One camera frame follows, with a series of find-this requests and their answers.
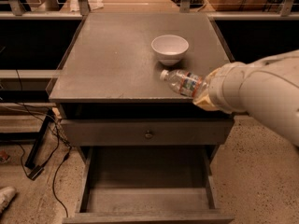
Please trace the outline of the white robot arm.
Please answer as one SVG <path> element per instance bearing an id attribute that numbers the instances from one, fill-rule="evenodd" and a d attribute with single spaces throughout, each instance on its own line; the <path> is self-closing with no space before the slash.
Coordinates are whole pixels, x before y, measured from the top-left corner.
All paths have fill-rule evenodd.
<path id="1" fill-rule="evenodd" d="M 205 111 L 248 113 L 298 147 L 299 50 L 227 63 L 204 78 L 193 103 Z"/>

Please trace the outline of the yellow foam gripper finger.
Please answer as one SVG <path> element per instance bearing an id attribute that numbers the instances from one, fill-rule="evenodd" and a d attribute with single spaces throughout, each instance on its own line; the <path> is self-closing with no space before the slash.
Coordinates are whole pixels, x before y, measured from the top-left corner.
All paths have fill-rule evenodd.
<path id="1" fill-rule="evenodd" d="M 201 82 L 199 88 L 197 89 L 192 102 L 199 108 L 205 111 L 218 111 L 219 109 L 211 102 L 208 89 L 210 87 L 210 82 L 216 76 L 219 68 L 215 69 L 209 73 Z"/>

